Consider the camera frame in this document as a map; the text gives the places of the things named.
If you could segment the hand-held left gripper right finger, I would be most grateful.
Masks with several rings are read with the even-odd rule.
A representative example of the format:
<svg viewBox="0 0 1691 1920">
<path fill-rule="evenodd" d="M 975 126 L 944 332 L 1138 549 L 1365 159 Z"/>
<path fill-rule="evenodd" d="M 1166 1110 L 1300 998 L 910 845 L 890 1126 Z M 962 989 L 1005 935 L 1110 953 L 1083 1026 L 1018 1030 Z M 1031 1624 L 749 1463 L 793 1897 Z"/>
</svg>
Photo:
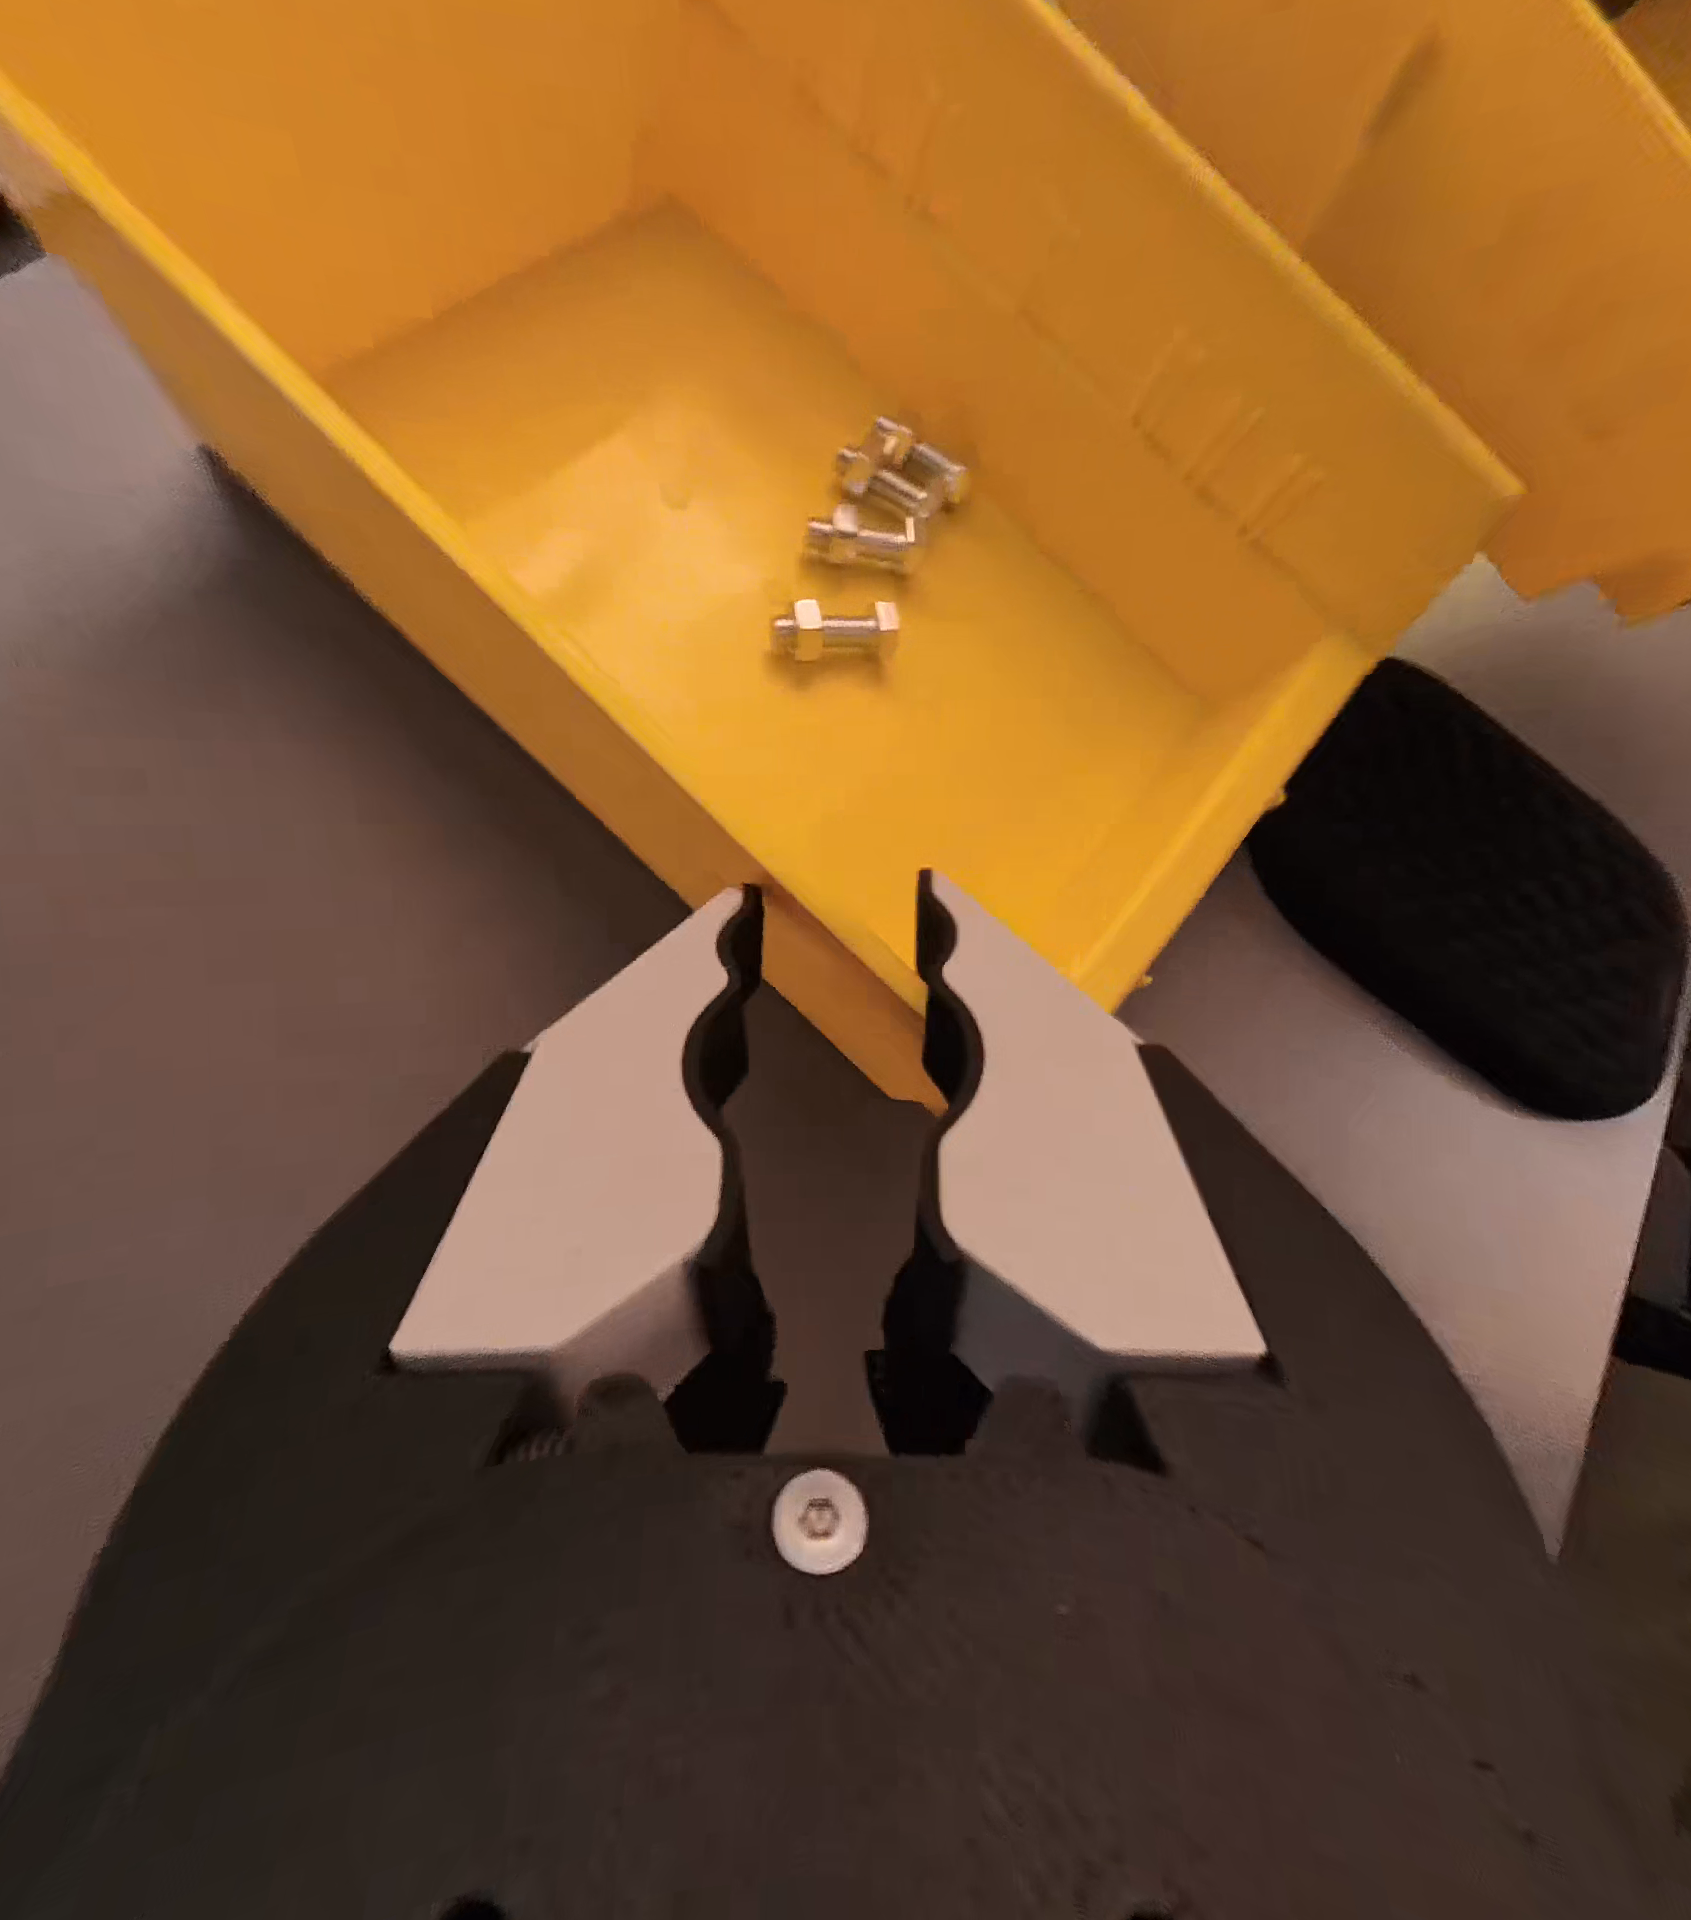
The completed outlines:
<svg viewBox="0 0 1691 1920">
<path fill-rule="evenodd" d="M 1264 1325 L 1141 1042 L 938 867 L 913 888 L 930 1126 L 863 1361 L 890 1457 L 958 1457 L 1010 1386 L 1091 1438 L 1130 1379 L 1252 1375 Z"/>
</svg>

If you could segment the black textured pad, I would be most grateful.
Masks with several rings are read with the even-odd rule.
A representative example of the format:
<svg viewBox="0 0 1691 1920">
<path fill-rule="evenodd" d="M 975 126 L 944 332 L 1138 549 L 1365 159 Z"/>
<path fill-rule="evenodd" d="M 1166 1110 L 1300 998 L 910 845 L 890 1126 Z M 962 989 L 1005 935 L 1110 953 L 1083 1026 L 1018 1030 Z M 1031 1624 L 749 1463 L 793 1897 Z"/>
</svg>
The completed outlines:
<svg viewBox="0 0 1691 1920">
<path fill-rule="evenodd" d="M 1244 836 L 1279 919 L 1514 1110 L 1606 1121 L 1669 1068 L 1691 923 L 1582 784 L 1378 660 Z"/>
</svg>

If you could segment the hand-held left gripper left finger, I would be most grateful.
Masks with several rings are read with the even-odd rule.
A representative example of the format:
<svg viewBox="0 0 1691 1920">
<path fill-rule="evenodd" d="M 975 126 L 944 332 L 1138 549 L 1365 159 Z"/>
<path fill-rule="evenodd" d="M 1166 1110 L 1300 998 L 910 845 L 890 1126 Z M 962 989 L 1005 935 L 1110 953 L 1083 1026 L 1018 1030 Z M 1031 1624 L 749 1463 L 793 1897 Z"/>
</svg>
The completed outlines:
<svg viewBox="0 0 1691 1920">
<path fill-rule="evenodd" d="M 561 1420 L 630 1375 L 685 1452 L 764 1452 L 783 1379 L 727 1121 L 758 935 L 758 888 L 721 888 L 527 1042 L 393 1369 L 510 1371 Z"/>
</svg>

